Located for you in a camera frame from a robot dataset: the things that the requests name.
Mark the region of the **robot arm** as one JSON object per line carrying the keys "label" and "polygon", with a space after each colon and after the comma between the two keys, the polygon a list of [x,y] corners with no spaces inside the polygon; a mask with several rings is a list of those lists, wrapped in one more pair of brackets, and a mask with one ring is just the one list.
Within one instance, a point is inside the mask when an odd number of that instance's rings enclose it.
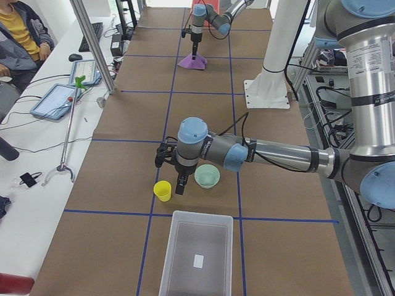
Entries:
{"label": "robot arm", "polygon": [[191,59],[198,59],[198,44],[202,40],[204,22],[214,27],[221,35],[226,36],[231,30],[234,19],[254,1],[236,1],[223,14],[218,14],[211,4],[198,3],[192,7],[192,24],[184,28],[182,35],[190,34],[193,42]]}
{"label": "robot arm", "polygon": [[[230,33],[235,18],[254,1],[236,1],[224,13],[216,13],[210,4],[194,4],[192,29],[182,29],[182,37],[192,34],[194,47],[191,60],[207,64],[197,54],[203,21],[208,21],[221,35]],[[277,84],[283,79],[293,52],[305,7],[285,1],[280,16],[274,21],[262,71],[244,84],[247,95],[259,103],[248,108],[285,107]],[[297,8],[296,17],[286,25],[285,12]],[[246,162],[267,163],[298,173],[318,173],[346,184],[356,193],[381,208],[394,210],[394,67],[392,64],[394,34],[394,1],[318,1],[314,36],[319,49],[345,49],[349,86],[320,86],[321,90],[348,91],[354,130],[351,150],[329,147],[294,146],[278,142],[220,134],[209,131],[206,122],[197,117],[180,124],[177,144],[170,151],[170,164],[178,172],[176,194],[183,194],[188,176],[196,171],[199,159],[216,163],[226,170],[238,172]]]}

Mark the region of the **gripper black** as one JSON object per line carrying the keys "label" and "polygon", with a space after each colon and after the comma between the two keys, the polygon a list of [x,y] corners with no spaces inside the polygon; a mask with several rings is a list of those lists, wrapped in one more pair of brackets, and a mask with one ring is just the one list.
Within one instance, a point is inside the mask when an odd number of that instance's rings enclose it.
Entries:
{"label": "gripper black", "polygon": [[192,59],[195,60],[198,53],[198,43],[202,41],[202,27],[191,25],[190,32],[191,32],[191,41],[193,42],[191,56]]}
{"label": "gripper black", "polygon": [[196,171],[198,159],[186,159],[183,157],[176,157],[175,168],[178,172],[177,185],[175,193],[183,195],[189,175]]}

